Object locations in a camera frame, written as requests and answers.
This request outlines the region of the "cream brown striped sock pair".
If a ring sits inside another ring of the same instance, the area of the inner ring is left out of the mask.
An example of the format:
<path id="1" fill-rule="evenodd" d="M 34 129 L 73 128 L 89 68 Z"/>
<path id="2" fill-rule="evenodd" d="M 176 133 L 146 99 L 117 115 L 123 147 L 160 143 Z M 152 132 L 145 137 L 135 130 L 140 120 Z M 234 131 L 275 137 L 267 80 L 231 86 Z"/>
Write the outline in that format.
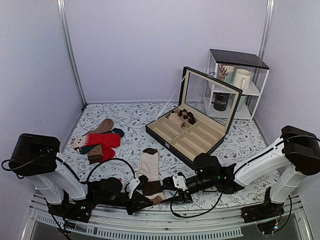
<path id="1" fill-rule="evenodd" d="M 161 191 L 157 149 L 146 148 L 142 151 L 136 174 L 138 177 L 146 176 L 148 178 L 148 182 L 141 187 L 142 194 L 151 200 L 153 205 L 159 205 L 165 199 L 165 195 Z"/>

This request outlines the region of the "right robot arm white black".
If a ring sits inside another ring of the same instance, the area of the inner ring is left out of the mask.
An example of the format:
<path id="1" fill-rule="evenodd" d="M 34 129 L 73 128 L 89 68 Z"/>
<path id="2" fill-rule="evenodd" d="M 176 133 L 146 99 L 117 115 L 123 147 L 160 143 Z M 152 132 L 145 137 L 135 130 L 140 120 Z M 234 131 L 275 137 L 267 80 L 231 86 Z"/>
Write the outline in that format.
<path id="1" fill-rule="evenodd" d="M 162 181 L 161 190 L 176 192 L 168 202 L 191 202 L 192 194 L 211 187 L 222 195 L 231 195 L 261 176 L 285 167 L 280 179 L 265 191 L 263 203 L 257 205 L 256 213 L 269 218 L 281 212 L 287 197 L 306 177 L 320 172 L 320 140 L 311 132 L 287 125 L 279 138 L 245 162 L 222 166 L 217 157 L 200 153 L 193 163 L 195 176 L 185 178 L 179 174 Z"/>

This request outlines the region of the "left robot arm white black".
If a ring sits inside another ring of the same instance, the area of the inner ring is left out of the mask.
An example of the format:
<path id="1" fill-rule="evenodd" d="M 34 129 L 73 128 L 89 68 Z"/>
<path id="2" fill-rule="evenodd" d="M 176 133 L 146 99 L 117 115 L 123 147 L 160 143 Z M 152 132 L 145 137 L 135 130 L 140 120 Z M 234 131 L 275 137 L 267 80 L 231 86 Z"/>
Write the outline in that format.
<path id="1" fill-rule="evenodd" d="M 129 215 L 153 205 L 139 191 L 146 176 L 134 177 L 127 186 L 115 177 L 82 182 L 60 153 L 53 136 L 22 133 L 3 170 L 29 179 L 48 202 L 50 214 L 87 223 L 97 205 L 124 207 Z"/>

